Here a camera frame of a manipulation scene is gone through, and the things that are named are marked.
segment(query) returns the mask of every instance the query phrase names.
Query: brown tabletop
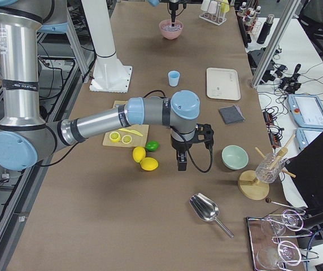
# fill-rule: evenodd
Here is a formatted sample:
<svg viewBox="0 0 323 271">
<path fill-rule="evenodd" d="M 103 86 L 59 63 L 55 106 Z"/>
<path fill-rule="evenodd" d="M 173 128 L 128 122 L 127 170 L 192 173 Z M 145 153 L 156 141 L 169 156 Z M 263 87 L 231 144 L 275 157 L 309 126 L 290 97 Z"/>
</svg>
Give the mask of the brown tabletop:
<svg viewBox="0 0 323 271">
<path fill-rule="evenodd" d="M 219 27 L 198 19 L 199 14 L 199 5 L 188 5 L 178 18 L 185 27 L 182 35 L 169 41 L 158 28 L 169 18 L 165 3 L 157 8 L 145 2 L 118 3 L 111 24 L 118 58 L 133 66 L 129 91 L 97 93 L 84 84 L 71 118 L 154 89 L 170 97 L 192 90 L 201 101 L 199 123 L 209 123 L 215 131 L 212 170 L 199 173 L 189 161 L 187 171 L 178 172 L 170 131 L 162 126 L 149 128 L 148 140 L 160 142 L 160 149 L 148 154 L 159 161 L 153 172 L 133 161 L 131 148 L 102 146 L 103 135 L 90 138 L 49 169 L 7 270 L 252 269 L 245 217 L 264 216 L 277 207 L 244 197 L 237 178 L 260 163 L 255 146 L 264 153 L 271 147 L 257 93 L 249 87 L 252 74 L 234 14 L 228 13 Z M 237 103 L 245 122 L 224 124 L 218 109 L 233 103 L 207 98 L 209 67 L 238 72 L 242 98 Z M 173 69 L 181 73 L 176 88 L 167 83 Z M 231 171 L 222 163 L 221 150 L 231 144 L 248 152 L 245 169 Z M 201 168 L 208 167 L 204 144 L 194 145 L 191 153 Z M 219 218 L 233 239 L 196 216 L 189 198 L 198 192 L 218 204 Z M 271 185 L 269 196 L 284 200 L 280 183 Z"/>
</svg>

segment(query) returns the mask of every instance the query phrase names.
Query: yellow knife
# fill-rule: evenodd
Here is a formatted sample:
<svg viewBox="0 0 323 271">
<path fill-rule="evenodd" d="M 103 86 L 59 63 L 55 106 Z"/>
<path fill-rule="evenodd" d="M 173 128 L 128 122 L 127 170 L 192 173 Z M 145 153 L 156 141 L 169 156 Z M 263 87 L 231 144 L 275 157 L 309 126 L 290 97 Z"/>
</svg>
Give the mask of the yellow knife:
<svg viewBox="0 0 323 271">
<path fill-rule="evenodd" d="M 142 133 L 140 133 L 139 131 L 133 130 L 133 129 L 120 128 L 118 130 L 128 132 L 130 134 L 136 134 L 137 136 L 143 137 Z"/>
</svg>

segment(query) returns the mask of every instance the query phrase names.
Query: bowl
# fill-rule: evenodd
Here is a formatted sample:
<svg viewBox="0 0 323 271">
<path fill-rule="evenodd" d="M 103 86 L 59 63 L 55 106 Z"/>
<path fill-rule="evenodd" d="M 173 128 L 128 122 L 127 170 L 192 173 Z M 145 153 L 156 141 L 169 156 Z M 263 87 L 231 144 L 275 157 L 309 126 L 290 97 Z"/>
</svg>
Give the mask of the bowl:
<svg viewBox="0 0 323 271">
<path fill-rule="evenodd" d="M 242 169 L 248 164 L 248 154 L 239 146 L 229 145 L 222 151 L 222 160 L 227 168 Z"/>
<path fill-rule="evenodd" d="M 179 30 L 176 30 L 176 31 L 167 31 L 165 30 L 165 27 L 167 25 L 172 25 L 172 20 L 169 19 L 169 20 L 164 20 L 164 21 L 161 21 L 159 23 L 159 29 L 160 29 L 160 32 L 161 34 L 163 35 L 164 38 L 167 38 L 168 40 L 173 40 L 177 37 L 180 36 L 180 34 L 182 33 L 182 30 L 183 30 L 183 24 L 178 21 L 178 20 L 175 20 L 175 26 L 179 25 L 180 26 L 180 29 Z"/>
</svg>

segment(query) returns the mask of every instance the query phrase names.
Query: blue framed tablet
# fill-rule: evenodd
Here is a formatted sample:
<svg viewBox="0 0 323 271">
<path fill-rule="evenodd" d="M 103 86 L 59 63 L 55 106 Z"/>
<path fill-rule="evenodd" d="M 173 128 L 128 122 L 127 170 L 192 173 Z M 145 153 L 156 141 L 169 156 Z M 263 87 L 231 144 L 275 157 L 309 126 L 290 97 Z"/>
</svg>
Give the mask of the blue framed tablet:
<svg viewBox="0 0 323 271">
<path fill-rule="evenodd" d="M 290 94 L 287 101 L 298 126 L 323 129 L 323 105 L 318 96 Z"/>
<path fill-rule="evenodd" d="M 297 128 L 296 139 L 298 142 L 298 148 L 302 151 L 312 141 L 315 140 L 323 132 L 322 129 L 311 129 L 311 128 Z"/>
</svg>

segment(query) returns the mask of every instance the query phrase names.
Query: ice scoop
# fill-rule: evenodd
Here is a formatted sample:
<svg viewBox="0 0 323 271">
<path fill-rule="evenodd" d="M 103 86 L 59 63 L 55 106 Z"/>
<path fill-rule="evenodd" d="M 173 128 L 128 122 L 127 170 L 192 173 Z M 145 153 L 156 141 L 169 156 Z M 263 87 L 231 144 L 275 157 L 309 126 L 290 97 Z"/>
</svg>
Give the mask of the ice scoop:
<svg viewBox="0 0 323 271">
<path fill-rule="evenodd" d="M 206 222 L 215 221 L 229 237 L 234 237 L 233 233 L 217 218 L 219 209 L 213 200 L 204 196 L 202 193 L 197 193 L 190 198 L 189 202 L 200 219 Z"/>
</svg>

